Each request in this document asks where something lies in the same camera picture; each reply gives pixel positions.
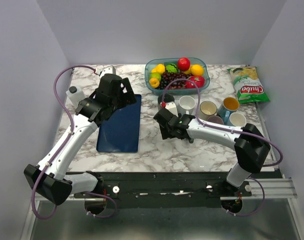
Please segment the white and blue mug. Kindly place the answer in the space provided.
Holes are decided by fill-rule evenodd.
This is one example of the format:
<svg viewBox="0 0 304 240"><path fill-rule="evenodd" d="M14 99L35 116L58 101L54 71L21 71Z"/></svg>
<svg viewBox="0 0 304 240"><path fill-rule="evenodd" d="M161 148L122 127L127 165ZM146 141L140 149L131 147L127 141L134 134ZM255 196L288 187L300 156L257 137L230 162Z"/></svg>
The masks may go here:
<svg viewBox="0 0 304 240"><path fill-rule="evenodd" d="M182 115L188 114L191 115L194 112L195 100L189 95L182 96L178 101L178 112Z"/></svg>

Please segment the dark grey mug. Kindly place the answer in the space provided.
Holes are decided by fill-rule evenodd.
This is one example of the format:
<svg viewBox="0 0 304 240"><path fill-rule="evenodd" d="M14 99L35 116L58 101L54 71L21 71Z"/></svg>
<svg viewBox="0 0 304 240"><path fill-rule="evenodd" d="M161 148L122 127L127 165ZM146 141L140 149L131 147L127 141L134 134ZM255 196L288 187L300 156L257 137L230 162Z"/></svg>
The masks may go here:
<svg viewBox="0 0 304 240"><path fill-rule="evenodd" d="M161 106L161 103L163 102L162 100L162 97L163 97L163 94L161 94L158 99L157 99L157 107L158 107L158 110L160 110L162 108ZM165 103L170 103L170 102L175 102L175 98L173 95L169 94L169 93L166 93L164 95L164 102Z"/></svg>

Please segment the cream mug black handle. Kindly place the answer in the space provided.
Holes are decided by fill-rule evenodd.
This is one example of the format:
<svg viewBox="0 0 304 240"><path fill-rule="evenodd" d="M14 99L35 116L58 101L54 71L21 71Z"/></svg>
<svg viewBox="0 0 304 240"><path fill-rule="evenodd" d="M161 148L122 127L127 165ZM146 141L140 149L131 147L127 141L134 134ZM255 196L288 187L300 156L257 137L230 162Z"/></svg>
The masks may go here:
<svg viewBox="0 0 304 240"><path fill-rule="evenodd" d="M208 120L209 117L215 115L217 106L211 101L203 101L198 108L198 117L201 120Z"/></svg>

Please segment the pink purple mug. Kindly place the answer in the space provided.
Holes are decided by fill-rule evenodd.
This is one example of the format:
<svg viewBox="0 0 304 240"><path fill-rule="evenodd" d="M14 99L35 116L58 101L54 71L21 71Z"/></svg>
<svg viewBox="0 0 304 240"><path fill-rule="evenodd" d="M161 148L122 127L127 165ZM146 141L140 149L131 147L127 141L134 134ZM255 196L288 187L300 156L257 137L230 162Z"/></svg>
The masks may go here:
<svg viewBox="0 0 304 240"><path fill-rule="evenodd" d="M219 125L224 125L224 121L223 119L218 116L218 115L212 115L207 119L208 122L210 123L215 123L215 124L219 124Z"/></svg>

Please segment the iridescent blue mug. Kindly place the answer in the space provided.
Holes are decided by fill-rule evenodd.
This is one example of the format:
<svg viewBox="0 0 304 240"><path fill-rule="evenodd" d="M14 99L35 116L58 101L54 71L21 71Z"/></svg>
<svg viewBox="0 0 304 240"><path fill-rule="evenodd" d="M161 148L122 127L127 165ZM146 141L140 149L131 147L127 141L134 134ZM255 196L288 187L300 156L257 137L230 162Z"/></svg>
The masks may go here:
<svg viewBox="0 0 304 240"><path fill-rule="evenodd" d="M230 115L239 109L239 105L239 101L233 97L227 97L223 100L217 114L219 117L221 117L224 124L227 123Z"/></svg>

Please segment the light blue faceted mug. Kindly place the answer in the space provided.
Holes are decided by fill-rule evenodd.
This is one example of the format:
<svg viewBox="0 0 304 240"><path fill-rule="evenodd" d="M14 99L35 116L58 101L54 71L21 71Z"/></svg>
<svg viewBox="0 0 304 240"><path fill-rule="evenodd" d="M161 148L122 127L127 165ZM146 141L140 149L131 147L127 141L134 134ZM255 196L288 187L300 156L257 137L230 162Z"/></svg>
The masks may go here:
<svg viewBox="0 0 304 240"><path fill-rule="evenodd" d="M232 127L244 127L247 124L247 120L243 114L239 112L233 112L229 116L226 124Z"/></svg>

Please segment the white plastic bottle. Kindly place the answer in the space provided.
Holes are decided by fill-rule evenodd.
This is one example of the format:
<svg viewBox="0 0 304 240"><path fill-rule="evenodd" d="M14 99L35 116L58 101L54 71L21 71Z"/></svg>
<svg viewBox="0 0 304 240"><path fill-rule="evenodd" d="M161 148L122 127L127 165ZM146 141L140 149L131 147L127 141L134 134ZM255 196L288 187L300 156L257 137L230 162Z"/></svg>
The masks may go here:
<svg viewBox="0 0 304 240"><path fill-rule="evenodd" d="M82 89L79 86L71 86L66 91L66 95L75 108L78 106L80 101L86 98Z"/></svg>

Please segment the small orange fruit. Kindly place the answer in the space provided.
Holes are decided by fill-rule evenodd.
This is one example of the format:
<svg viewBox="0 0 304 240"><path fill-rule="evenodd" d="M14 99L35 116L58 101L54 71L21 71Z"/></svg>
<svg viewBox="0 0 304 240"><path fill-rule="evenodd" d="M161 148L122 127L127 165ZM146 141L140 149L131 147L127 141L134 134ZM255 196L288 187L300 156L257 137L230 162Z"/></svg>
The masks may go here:
<svg viewBox="0 0 304 240"><path fill-rule="evenodd" d="M160 80L156 77L152 77L149 79L149 84L152 88L156 89L160 85Z"/></svg>

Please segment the dark blue tray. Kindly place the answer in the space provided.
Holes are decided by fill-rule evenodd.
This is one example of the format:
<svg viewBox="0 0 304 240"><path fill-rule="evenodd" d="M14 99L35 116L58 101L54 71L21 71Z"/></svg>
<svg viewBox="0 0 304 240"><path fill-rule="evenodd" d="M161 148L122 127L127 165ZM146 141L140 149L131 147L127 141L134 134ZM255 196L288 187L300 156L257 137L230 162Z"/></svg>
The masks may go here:
<svg viewBox="0 0 304 240"><path fill-rule="evenodd" d="M136 103L118 109L99 127L96 150L99 153L136 153L138 151L141 95Z"/></svg>

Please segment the teal plastic fruit container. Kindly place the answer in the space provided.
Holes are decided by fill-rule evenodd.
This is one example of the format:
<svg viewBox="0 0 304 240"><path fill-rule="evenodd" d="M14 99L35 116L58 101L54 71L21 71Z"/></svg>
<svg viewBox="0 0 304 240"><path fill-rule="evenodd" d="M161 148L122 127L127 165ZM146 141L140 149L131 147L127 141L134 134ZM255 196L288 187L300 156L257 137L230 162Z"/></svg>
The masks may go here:
<svg viewBox="0 0 304 240"><path fill-rule="evenodd" d="M154 95L194 95L207 88L210 78L205 62L195 57L160 58L149 61L145 66L145 83Z"/></svg>

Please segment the green lime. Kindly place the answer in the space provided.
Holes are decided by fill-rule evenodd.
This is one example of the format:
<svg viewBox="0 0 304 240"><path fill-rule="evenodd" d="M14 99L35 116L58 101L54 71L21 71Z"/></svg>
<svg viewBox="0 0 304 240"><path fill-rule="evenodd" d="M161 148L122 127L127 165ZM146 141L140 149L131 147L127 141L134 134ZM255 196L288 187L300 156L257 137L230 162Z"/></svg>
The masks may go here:
<svg viewBox="0 0 304 240"><path fill-rule="evenodd" d="M162 76L161 76L161 74L159 74L157 72L153 72L153 73L150 73L150 75L149 75L149 79L152 79L152 78L156 78L159 81L161 81Z"/></svg>

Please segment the small yellow lemon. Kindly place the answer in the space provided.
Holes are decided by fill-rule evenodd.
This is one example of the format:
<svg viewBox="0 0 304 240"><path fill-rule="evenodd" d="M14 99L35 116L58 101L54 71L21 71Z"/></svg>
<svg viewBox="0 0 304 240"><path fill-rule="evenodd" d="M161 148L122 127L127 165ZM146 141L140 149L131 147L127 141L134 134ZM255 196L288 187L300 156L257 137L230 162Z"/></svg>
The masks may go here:
<svg viewBox="0 0 304 240"><path fill-rule="evenodd" d="M164 64L158 64L155 68L151 70L151 73L163 74L166 71L166 67Z"/></svg>

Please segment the red dragon fruit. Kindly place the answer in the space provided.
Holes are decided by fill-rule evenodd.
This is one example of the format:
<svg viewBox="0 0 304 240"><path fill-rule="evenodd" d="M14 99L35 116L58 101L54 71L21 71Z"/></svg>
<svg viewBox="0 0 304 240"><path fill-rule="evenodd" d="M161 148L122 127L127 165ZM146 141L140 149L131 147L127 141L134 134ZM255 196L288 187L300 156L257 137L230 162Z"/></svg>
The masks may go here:
<svg viewBox="0 0 304 240"><path fill-rule="evenodd" d="M195 86L201 88L205 85L206 80L203 76L190 76L188 78L189 81L185 81L185 88L186 89L194 89Z"/></svg>

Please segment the red apple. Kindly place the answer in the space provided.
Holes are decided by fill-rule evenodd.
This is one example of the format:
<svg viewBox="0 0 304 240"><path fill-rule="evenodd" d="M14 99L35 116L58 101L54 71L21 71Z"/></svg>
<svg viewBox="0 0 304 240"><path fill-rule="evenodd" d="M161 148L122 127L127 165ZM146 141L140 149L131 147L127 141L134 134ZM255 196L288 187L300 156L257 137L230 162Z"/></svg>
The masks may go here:
<svg viewBox="0 0 304 240"><path fill-rule="evenodd" d="M177 67L181 72L185 72L188 71L190 69L190 60L187 57L181 57L178 61L177 61Z"/></svg>

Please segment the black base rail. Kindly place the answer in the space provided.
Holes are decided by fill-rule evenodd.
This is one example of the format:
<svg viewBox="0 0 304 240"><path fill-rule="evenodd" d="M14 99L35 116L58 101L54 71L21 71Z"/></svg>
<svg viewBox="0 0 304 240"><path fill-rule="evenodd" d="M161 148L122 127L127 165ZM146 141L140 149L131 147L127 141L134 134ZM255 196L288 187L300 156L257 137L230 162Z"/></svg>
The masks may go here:
<svg viewBox="0 0 304 240"><path fill-rule="evenodd" d="M106 194L120 209L220 208L221 200L249 197L245 181L239 189L225 183L226 172L101 172L98 185L75 194L88 203Z"/></svg>

